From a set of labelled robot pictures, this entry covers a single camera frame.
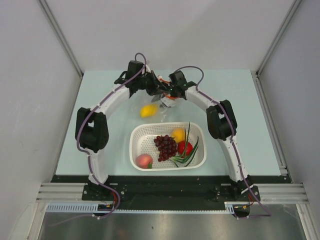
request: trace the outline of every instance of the white basket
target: white basket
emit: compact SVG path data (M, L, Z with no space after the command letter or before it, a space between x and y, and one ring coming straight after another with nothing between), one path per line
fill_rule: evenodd
M154 139L156 136L171 135L171 132L176 128L183 128L188 132L188 122L166 122L166 123L152 123L143 124L137 126L131 133L130 137L130 161L132 165L140 171L164 171L164 170L186 170L195 169L204 164L207 158L207 148L204 141L204 133L201 128L190 122L190 132L188 141L194 146L199 137L198 149L192 162L187 166L176 167L175 164L170 161L158 161L159 151L155 146ZM136 165L136 158L141 154L149 154L153 158L152 168L144 169Z

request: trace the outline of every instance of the white wall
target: white wall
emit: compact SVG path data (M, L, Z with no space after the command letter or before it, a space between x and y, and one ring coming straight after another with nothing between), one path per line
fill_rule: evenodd
M36 0L0 3L0 239L49 180L80 79Z
M320 226L320 1L302 2L261 80L289 171Z
M293 0L47 0L83 70L257 70Z

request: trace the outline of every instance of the bunch of grapes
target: bunch of grapes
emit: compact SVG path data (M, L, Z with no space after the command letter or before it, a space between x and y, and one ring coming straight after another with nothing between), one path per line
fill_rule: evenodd
M154 140L155 146L160 151L158 161L165 161L173 157L177 153L177 143L173 137L157 136Z

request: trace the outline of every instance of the yellow lemon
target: yellow lemon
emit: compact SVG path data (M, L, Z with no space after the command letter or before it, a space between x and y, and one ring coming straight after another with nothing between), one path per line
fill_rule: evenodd
M152 117L158 111L158 106L156 104L145 105L140 109L140 117L147 118Z
M173 137L175 142L178 144L185 140L185 130L183 128L176 128L172 131L171 137Z

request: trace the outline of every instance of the light blue tabletop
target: light blue tabletop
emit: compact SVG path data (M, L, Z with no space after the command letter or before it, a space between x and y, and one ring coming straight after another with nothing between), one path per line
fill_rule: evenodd
M164 79L172 70L155 71ZM62 152L59 158L57 175L88 175L88 161L85 154L76 147L75 129L77 111L80 107L90 108L107 95L121 71L86 71L73 109ZM196 70L183 70L188 81L198 82L200 73ZM200 89L216 100L228 99L238 123L237 140L242 160L250 175L278 176L276 155L271 143L267 125L259 103L255 85L249 70L205 70ZM108 119L109 141L105 147L106 171L109 175L162 175L162 176L219 176L228 175L226 159L218 142L207 129L206 113L193 103L181 101L168 108L163 114L159 111L151 118L140 118L142 106L149 104L152 97L139 91L122 104ZM193 122L204 133L207 148L205 163L194 169L168 171L139 171L129 157L129 141L133 129L141 124L160 122Z

